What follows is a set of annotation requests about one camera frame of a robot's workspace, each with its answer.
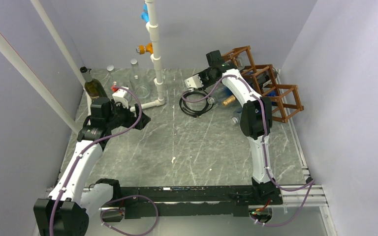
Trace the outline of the clear bottle green label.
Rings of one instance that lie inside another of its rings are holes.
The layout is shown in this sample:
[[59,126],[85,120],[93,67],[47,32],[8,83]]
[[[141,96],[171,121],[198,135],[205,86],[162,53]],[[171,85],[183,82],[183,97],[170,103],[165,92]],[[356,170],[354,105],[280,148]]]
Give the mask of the clear bottle green label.
[[151,95],[151,89],[144,71],[139,66],[138,60],[132,59],[130,64],[132,68],[132,78],[130,82],[134,93],[139,99],[149,98]]

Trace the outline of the clear bottle white cap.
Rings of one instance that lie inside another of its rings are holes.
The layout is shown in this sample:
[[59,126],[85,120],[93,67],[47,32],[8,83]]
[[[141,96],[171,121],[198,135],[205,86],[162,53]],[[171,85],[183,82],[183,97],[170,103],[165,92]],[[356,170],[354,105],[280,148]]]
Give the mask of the clear bottle white cap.
[[118,76],[115,72],[116,69],[113,65],[109,65],[106,67],[106,70],[108,72],[108,77],[107,77],[107,86],[108,86],[108,92],[107,94],[112,96],[113,93],[115,93],[117,90],[114,87],[125,87],[128,88],[129,90],[133,91],[131,82],[127,78],[123,78]]

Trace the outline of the green wine bottle silver foil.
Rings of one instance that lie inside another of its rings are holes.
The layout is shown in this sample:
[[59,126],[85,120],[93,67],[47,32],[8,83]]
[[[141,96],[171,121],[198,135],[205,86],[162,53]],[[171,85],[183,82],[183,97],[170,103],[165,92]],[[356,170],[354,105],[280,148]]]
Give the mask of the green wine bottle silver foil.
[[101,82],[97,79],[94,79],[90,71],[91,69],[83,66],[80,67],[80,72],[82,73],[82,76],[85,80],[84,83],[84,89],[87,92],[88,96],[90,97],[91,100],[95,100],[100,97],[108,97],[105,89],[103,88]]

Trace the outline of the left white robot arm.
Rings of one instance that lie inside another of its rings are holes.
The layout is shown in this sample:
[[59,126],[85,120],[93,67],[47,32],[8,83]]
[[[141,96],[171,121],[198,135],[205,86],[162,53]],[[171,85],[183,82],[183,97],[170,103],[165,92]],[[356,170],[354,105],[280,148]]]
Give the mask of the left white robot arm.
[[33,211],[41,236],[83,236],[89,219],[105,203],[114,207],[121,202],[118,180],[100,179],[94,189],[84,193],[86,182],[97,160],[102,156],[112,130],[124,127],[141,130],[150,117],[142,111],[140,102],[123,105],[100,97],[90,106],[91,114],[83,122],[77,135],[75,151],[65,172],[45,199],[37,199]]

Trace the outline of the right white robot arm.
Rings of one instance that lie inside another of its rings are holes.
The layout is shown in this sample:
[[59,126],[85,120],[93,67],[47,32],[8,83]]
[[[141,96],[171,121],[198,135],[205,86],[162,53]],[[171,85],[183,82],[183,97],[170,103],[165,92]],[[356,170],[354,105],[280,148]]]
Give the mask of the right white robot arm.
[[239,121],[243,134],[247,137],[252,153],[255,183],[268,183],[272,179],[269,164],[269,133],[272,127],[272,102],[256,92],[242,77],[231,62],[225,62],[219,50],[206,54],[209,67],[199,73],[204,88],[222,83],[236,97],[242,106]]

